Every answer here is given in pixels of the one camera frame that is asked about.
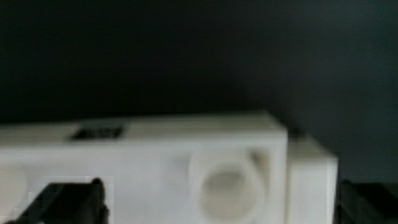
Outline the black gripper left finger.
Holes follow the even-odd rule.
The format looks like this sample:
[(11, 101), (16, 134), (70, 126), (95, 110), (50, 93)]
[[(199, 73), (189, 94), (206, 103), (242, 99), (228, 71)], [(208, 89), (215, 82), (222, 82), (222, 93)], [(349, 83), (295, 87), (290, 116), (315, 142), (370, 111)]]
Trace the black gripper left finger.
[(11, 224), (109, 224), (105, 184), (100, 178), (87, 183), (47, 185)]

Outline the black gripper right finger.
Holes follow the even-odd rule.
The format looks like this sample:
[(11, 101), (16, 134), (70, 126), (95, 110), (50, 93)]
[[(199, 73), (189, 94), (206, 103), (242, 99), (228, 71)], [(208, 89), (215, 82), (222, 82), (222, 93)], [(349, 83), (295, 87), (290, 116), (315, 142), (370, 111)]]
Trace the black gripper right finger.
[(334, 224), (398, 224), (398, 183), (342, 182)]

